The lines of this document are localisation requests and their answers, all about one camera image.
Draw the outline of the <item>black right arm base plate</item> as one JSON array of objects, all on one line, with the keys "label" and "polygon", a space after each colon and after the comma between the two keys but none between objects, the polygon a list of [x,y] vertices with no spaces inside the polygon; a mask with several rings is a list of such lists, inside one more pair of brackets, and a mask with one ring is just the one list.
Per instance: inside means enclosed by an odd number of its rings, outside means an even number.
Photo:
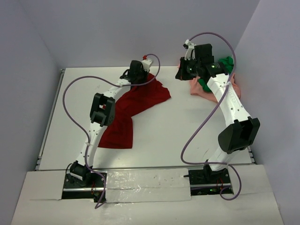
[{"label": "black right arm base plate", "polygon": [[208,165],[203,169],[191,169],[183,176],[189,179],[190,193],[196,195],[232,194],[231,180],[227,169],[212,171]]}]

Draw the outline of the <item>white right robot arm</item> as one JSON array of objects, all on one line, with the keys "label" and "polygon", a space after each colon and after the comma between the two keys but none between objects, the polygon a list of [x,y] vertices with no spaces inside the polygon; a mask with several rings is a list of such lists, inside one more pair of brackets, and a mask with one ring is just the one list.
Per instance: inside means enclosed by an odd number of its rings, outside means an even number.
[{"label": "white right robot arm", "polygon": [[202,181],[214,183],[225,173],[226,166],[235,155],[254,142],[260,122],[243,107],[225,65],[214,61],[211,44],[196,45],[187,40],[183,46],[187,52],[180,59],[175,78],[202,78],[215,96],[225,119],[226,127],[217,138],[218,148],[205,162],[200,175]]}]

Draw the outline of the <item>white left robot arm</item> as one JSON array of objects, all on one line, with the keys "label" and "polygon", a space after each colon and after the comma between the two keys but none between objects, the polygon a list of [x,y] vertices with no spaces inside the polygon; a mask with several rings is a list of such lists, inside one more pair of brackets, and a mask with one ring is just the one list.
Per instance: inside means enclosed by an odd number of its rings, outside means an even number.
[{"label": "white left robot arm", "polygon": [[104,93],[94,95],[90,110],[90,127],[85,132],[87,138],[76,161],[70,167],[70,175],[81,187],[91,183],[91,169],[99,141],[115,118],[116,101],[131,87],[147,82],[153,60],[147,58],[142,61],[133,60],[112,87]]}]

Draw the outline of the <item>red t-shirt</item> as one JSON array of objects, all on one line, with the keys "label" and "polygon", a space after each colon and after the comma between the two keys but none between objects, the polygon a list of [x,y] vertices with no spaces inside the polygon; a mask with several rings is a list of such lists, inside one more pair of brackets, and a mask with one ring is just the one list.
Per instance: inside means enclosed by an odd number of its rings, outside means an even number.
[{"label": "red t-shirt", "polygon": [[157,79],[134,86],[116,102],[115,118],[103,133],[99,148],[131,149],[133,147],[132,117],[171,98],[170,92]]}]

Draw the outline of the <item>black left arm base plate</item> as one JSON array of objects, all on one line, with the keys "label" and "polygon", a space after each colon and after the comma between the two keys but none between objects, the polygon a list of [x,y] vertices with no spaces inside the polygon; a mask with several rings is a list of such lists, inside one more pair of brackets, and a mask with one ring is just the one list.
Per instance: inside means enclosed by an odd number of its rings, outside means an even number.
[{"label": "black left arm base plate", "polygon": [[62,199],[90,199],[97,203],[104,189],[104,179],[92,173],[87,180],[82,181],[75,178],[70,173],[65,175]]}]

